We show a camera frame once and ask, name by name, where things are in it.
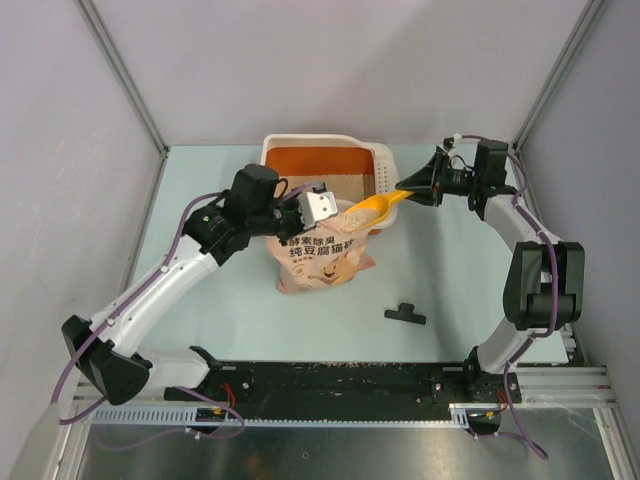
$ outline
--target scattered litter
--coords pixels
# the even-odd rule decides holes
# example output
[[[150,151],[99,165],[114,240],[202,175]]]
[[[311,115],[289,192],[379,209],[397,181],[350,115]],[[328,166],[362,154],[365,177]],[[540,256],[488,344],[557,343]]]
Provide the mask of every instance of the scattered litter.
[[[373,208],[359,208],[344,216],[344,224],[342,230],[344,232],[353,232],[360,227],[364,227],[368,223],[373,222],[380,216],[380,212]]]

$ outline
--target cartoon cat illustration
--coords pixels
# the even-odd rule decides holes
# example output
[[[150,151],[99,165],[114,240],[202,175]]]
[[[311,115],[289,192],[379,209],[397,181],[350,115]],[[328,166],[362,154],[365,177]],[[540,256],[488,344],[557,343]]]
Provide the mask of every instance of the cartoon cat illustration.
[[[309,275],[309,279],[320,280],[325,285],[341,285],[351,280],[358,273],[358,263],[360,256],[366,248],[365,245],[347,251],[344,255],[336,257],[327,263],[321,275]]]

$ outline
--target cable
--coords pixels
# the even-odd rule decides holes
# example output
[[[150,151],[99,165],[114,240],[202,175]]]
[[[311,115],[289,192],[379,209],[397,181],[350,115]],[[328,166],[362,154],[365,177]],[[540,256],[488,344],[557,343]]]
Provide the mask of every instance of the cable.
[[[462,135],[463,139],[473,139],[473,140],[488,140],[488,138],[480,136],[480,135]],[[542,225],[538,223],[538,221],[530,215],[525,208],[523,208],[519,204],[519,200],[522,197],[522,194],[527,189],[528,179],[524,170],[524,166],[511,152],[507,152],[507,156],[511,163],[520,171],[520,175],[522,177],[522,185],[520,189],[514,194],[512,199],[512,205],[514,209],[524,218],[524,220],[533,228],[536,235],[544,242],[549,251],[549,259],[551,263],[551,319],[549,320],[549,326],[547,331],[544,333],[533,333],[524,344],[520,347],[520,349],[507,360],[505,363],[504,371],[503,371],[503,384],[504,384],[504,397],[507,401],[507,407],[511,409],[511,415],[513,415],[513,420],[520,430],[520,434],[517,433],[496,433],[496,435],[491,435],[495,437],[507,437],[513,438],[517,440],[522,440],[533,450],[533,452],[543,460],[549,460],[549,454],[536,442],[534,442],[529,433],[524,428],[522,420],[520,419],[520,415],[516,412],[515,405],[513,403],[513,399],[511,398],[510,388],[509,388],[509,369],[518,362],[520,357],[524,355],[524,353],[533,345],[535,339],[538,338],[548,338],[555,331],[557,321],[558,321],[558,300],[559,300],[559,276],[558,276],[558,258],[556,256],[555,249],[553,248],[553,243],[549,236],[543,231]],[[474,435],[475,438],[478,437],[475,432],[469,428],[470,432]]]
[[[284,202],[286,200],[289,200],[291,197],[295,197],[299,193],[304,192],[307,188],[316,188],[316,187],[319,188],[319,187],[322,187],[323,185],[324,184],[322,182],[305,183],[303,185],[300,185],[299,187],[294,188],[289,193],[287,193],[284,197],[282,197],[282,201]]]
[[[549,320],[549,326],[547,331],[544,333],[533,333],[527,340],[522,344],[520,349],[514,353],[509,360],[505,363],[504,371],[502,375],[502,382],[504,384],[504,395],[507,399],[507,404],[511,409],[511,415],[513,415],[513,421],[515,422],[518,430],[520,430],[520,434],[517,433],[503,433],[500,434],[505,437],[515,438],[518,440],[522,440],[533,450],[533,452],[543,460],[549,460],[549,454],[536,442],[534,442],[529,433],[524,428],[524,424],[520,419],[520,415],[516,411],[516,407],[513,404],[513,399],[511,398],[510,388],[509,388],[509,369],[515,365],[520,357],[524,355],[524,353],[533,345],[533,342],[538,338],[547,338],[553,334],[556,329],[556,324],[558,320],[558,298],[559,298],[559,278],[558,278],[558,258],[556,256],[555,249],[553,248],[553,243],[549,236],[543,231],[542,225],[532,215],[530,215],[525,208],[521,205],[515,205],[515,210],[524,218],[525,222],[533,228],[536,235],[542,239],[545,243],[547,250],[549,251],[549,259],[551,263],[551,319]]]
[[[453,167],[453,161],[456,158],[459,159],[462,162],[462,164],[465,166],[465,168],[467,168],[467,170],[473,170],[473,168],[471,168],[469,165],[467,165],[467,162],[465,162],[464,158],[462,158],[460,155],[454,155],[453,157],[451,157],[449,159],[449,165],[451,165]]]
[[[236,396],[233,393],[233,390],[231,390],[231,387],[229,386],[228,383],[223,383],[222,384],[222,388],[224,388],[227,392],[227,402],[230,402],[231,407],[235,407],[236,406]]]
[[[173,241],[171,242],[171,246],[169,247],[169,251],[167,252],[165,259],[161,264],[161,267],[158,270],[154,271],[149,276],[149,278],[147,278],[147,280],[145,280],[138,288],[135,289],[135,291],[131,295],[129,295],[120,305],[118,305],[113,310],[113,312],[111,312],[111,314],[100,325],[98,325],[95,331],[91,335],[89,335],[89,337],[87,337],[87,339],[82,343],[82,345],[80,345],[78,350],[76,350],[76,353],[71,357],[71,359],[65,366],[64,370],[62,371],[62,374],[60,375],[60,378],[58,378],[58,381],[56,382],[56,386],[53,389],[53,394],[51,395],[51,402],[49,403],[50,405],[58,403],[58,401],[60,400],[60,394],[62,392],[62,388],[64,387],[64,384],[67,382],[67,379],[69,378],[69,375],[73,370],[73,367],[75,367],[78,364],[78,362],[80,361],[82,356],[85,354],[87,349],[94,342],[94,340],[98,338],[102,334],[102,332],[104,332],[107,329],[107,327],[114,325],[115,319],[118,318],[118,316],[129,305],[131,305],[140,295],[142,295],[142,293],[144,293],[145,290],[147,290],[147,288],[149,288],[158,279],[158,277],[163,275],[162,268],[169,265],[169,263],[171,262],[171,259],[173,258],[174,253],[176,253],[176,249],[178,248],[178,243],[180,242],[180,238],[182,237],[182,231],[184,230],[184,224],[187,221],[187,217],[189,216],[191,209],[201,201],[207,200],[213,197],[216,197],[214,202],[217,203],[220,200],[222,200],[222,198],[224,198],[225,195],[226,195],[226,191],[217,192],[217,193],[207,193],[205,195],[200,195],[199,197],[194,198],[187,204],[186,208],[182,212],[182,216],[180,217],[180,222],[178,223],[178,228],[173,237]],[[72,423],[82,420],[83,418],[89,416],[96,408],[102,405],[104,401],[105,401],[104,398],[98,400],[96,403],[94,403],[89,408],[87,408],[86,410],[79,413],[73,418],[67,418],[67,419],[61,418],[59,420],[60,425],[71,425]]]
[[[498,390],[498,400],[500,401],[500,410],[498,411],[498,413],[502,413],[509,408],[509,402],[507,401],[507,396],[504,394],[502,390]]]
[[[166,437],[168,435],[173,435],[174,433],[186,433],[186,434],[192,434],[196,440],[199,440],[201,438],[206,438],[209,440],[227,440],[229,438],[233,438],[233,437],[237,437],[238,435],[240,435],[246,425],[245,425],[245,420],[244,418],[242,418],[242,416],[236,411],[234,410],[232,407],[227,406],[223,403],[218,403],[215,400],[212,400],[208,397],[205,397],[204,395],[199,394],[198,392],[191,390],[190,388],[186,388],[186,387],[176,387],[178,390],[187,393],[195,398],[197,398],[198,400],[202,400],[203,402],[209,403],[215,407],[218,407],[224,411],[226,411],[227,413],[230,413],[231,415],[233,415],[234,417],[236,417],[236,419],[240,422],[240,428],[238,428],[237,430],[235,430],[234,432],[231,432],[229,434],[226,435],[216,435],[215,432],[214,433],[202,433],[199,432],[197,430],[193,430],[189,427],[176,427],[176,428],[170,428],[168,430],[163,430],[162,432],[156,433],[155,435],[152,435],[148,438],[145,438],[144,440],[140,440],[139,442],[136,443],[132,443],[130,445],[124,445],[124,446],[120,446],[120,447],[112,447],[109,445],[105,445],[104,443],[102,443],[97,437],[94,437],[94,440],[96,442],[96,445],[98,445],[98,447],[100,447],[103,450],[106,450],[108,452],[127,452],[130,450],[134,450],[136,448],[140,448],[140,447],[144,447],[145,445],[148,445],[152,442],[155,442],[156,440],[162,438],[162,437]]]
[[[276,197],[276,203],[282,201],[282,197],[284,197],[285,193],[287,193],[287,190],[289,189],[289,179],[288,178],[281,177],[280,180],[278,180],[278,183],[276,184],[276,187],[280,183],[284,183],[284,187],[282,188],[282,193]]]

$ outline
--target red wire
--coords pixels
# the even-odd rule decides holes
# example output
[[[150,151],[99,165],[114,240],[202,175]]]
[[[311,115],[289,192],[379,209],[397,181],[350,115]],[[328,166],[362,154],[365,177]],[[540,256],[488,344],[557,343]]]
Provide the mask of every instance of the red wire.
[[[500,403],[504,403],[504,407],[500,407],[500,413],[504,412],[507,408],[509,408],[509,402],[507,401],[507,396],[504,394],[502,390],[498,390],[498,398],[500,399]]]
[[[227,402],[231,400],[231,407],[233,408],[236,405],[236,396],[233,394],[233,390],[228,383],[223,383],[222,388],[227,391]]]

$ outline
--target black clip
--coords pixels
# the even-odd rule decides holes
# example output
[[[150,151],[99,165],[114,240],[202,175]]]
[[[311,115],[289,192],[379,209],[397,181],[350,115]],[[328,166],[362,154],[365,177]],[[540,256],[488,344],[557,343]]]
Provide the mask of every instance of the black clip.
[[[413,313],[416,306],[413,303],[401,303],[398,305],[398,310],[385,310],[385,318],[391,318],[393,320],[402,320],[403,322],[415,323],[417,325],[426,325],[427,317]]]

